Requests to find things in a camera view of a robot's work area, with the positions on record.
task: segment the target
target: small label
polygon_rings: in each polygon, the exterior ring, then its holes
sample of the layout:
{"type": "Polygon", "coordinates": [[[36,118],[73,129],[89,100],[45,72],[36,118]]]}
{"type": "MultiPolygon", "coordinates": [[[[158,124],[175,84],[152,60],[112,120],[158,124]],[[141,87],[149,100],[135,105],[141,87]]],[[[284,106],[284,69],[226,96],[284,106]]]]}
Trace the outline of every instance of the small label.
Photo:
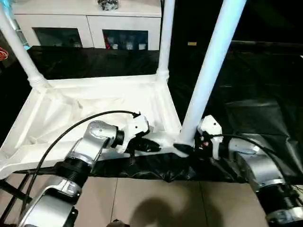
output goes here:
{"type": "Polygon", "coordinates": [[[197,46],[197,42],[188,42],[187,45],[188,46],[197,46]]]}

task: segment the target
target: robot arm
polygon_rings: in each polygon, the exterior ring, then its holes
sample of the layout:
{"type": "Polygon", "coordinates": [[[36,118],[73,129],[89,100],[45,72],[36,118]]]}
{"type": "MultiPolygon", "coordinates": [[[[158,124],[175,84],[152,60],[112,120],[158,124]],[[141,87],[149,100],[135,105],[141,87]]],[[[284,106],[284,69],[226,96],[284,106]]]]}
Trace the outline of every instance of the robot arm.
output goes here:
{"type": "MultiPolygon", "coordinates": [[[[212,116],[206,116],[199,123],[198,132],[202,143],[212,143],[213,158],[219,159],[219,145],[223,137],[215,140],[216,137],[211,136],[222,134],[219,123],[212,116]]],[[[269,226],[303,226],[303,206],[299,195],[286,182],[267,152],[248,141],[232,138],[228,142],[228,159],[250,184],[266,213],[269,226]]]]}
{"type": "Polygon", "coordinates": [[[72,227],[78,211],[77,203],[82,187],[104,148],[124,152],[129,141],[149,130],[146,118],[134,118],[122,130],[103,121],[89,123],[65,160],[56,168],[38,195],[24,211],[19,227],[72,227]]]}

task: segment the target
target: white plastic tray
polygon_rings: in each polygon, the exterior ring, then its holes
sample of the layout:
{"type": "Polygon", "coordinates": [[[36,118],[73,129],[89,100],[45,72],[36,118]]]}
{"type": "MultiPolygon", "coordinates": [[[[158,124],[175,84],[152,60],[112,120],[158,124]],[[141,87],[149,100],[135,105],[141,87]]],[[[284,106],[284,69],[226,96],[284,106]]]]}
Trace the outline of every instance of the white plastic tray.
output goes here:
{"type": "MultiPolygon", "coordinates": [[[[181,129],[166,81],[156,75],[50,80],[43,93],[32,90],[0,148],[0,179],[17,170],[35,168],[48,146],[69,126],[93,114],[110,110],[141,112],[153,132],[177,137],[181,129]],[[59,91],[83,106],[64,104],[54,98],[59,91]]],[[[110,114],[96,118],[123,127],[131,115],[110,114]]],[[[69,132],[47,156],[43,167],[62,161],[89,121],[69,132]]],[[[127,157],[112,150],[100,159],[127,157]]]]}

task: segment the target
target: cabinet glass door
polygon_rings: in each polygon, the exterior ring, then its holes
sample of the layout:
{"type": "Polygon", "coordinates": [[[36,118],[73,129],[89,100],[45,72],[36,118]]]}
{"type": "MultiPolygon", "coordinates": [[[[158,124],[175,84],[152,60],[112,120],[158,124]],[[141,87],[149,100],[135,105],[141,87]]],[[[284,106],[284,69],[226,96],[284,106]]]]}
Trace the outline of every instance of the cabinet glass door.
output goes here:
{"type": "Polygon", "coordinates": [[[114,50],[147,50],[148,31],[103,29],[105,47],[114,50]]]}
{"type": "Polygon", "coordinates": [[[76,28],[33,27],[42,46],[82,47],[76,28]]]}

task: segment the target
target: black cable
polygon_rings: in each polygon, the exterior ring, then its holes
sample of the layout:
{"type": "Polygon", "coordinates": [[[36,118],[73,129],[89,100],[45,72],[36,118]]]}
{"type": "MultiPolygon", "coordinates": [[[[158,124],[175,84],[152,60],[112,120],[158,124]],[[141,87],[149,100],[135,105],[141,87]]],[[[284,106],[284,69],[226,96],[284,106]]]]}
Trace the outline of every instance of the black cable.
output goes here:
{"type": "Polygon", "coordinates": [[[299,188],[297,185],[295,185],[294,187],[297,189],[297,191],[299,193],[303,194],[303,189],[302,188],[299,188]]]}
{"type": "Polygon", "coordinates": [[[125,114],[131,114],[133,115],[133,117],[137,117],[139,116],[140,114],[138,113],[134,113],[134,112],[131,112],[131,111],[126,111],[126,110],[113,110],[113,111],[106,111],[106,112],[102,112],[102,113],[99,113],[99,114],[95,114],[95,115],[92,115],[90,117],[87,117],[77,123],[75,123],[74,125],[72,125],[71,127],[69,127],[64,133],[62,133],[50,146],[49,148],[46,150],[46,152],[43,154],[42,158],[40,159],[40,162],[38,163],[37,165],[37,168],[36,168],[36,171],[35,173],[33,174],[33,177],[28,185],[28,188],[27,188],[27,192],[26,192],[26,198],[24,199],[23,201],[23,204],[22,204],[22,208],[21,208],[21,212],[24,211],[25,209],[25,206],[27,204],[27,200],[29,198],[29,195],[30,195],[30,192],[32,190],[32,187],[34,185],[34,182],[35,182],[35,179],[37,178],[38,176],[38,173],[39,173],[39,169],[41,168],[42,166],[42,163],[44,162],[46,156],[48,155],[48,153],[52,150],[52,148],[59,142],[59,140],[62,139],[63,136],[65,136],[68,132],[70,132],[71,130],[73,130],[74,128],[76,128],[77,126],[79,126],[80,124],[86,122],[86,121],[89,121],[90,119],[93,119],[95,117],[99,117],[99,116],[103,116],[103,115],[106,115],[106,114],[115,114],[115,113],[125,113],[125,114]]]}
{"type": "MultiPolygon", "coordinates": [[[[23,180],[21,181],[18,190],[22,190],[24,185],[27,183],[29,179],[29,174],[26,174],[25,177],[23,178],[23,180]]],[[[17,197],[13,195],[13,197],[11,198],[11,200],[9,201],[9,204],[7,205],[7,207],[5,208],[1,218],[0,218],[0,226],[3,226],[6,218],[8,217],[11,209],[13,208],[13,206],[15,205],[15,202],[17,200],[17,197]]]]}
{"type": "Polygon", "coordinates": [[[252,139],[249,139],[245,136],[240,136],[240,135],[235,135],[235,134],[217,134],[217,135],[210,135],[211,138],[213,137],[221,137],[221,136],[227,136],[227,137],[232,137],[232,138],[238,138],[238,139],[241,139],[241,140],[245,140],[255,146],[257,146],[258,148],[262,149],[265,153],[272,153],[272,154],[275,154],[275,152],[269,148],[266,148],[260,144],[258,144],[256,141],[253,141],[252,139]]]}

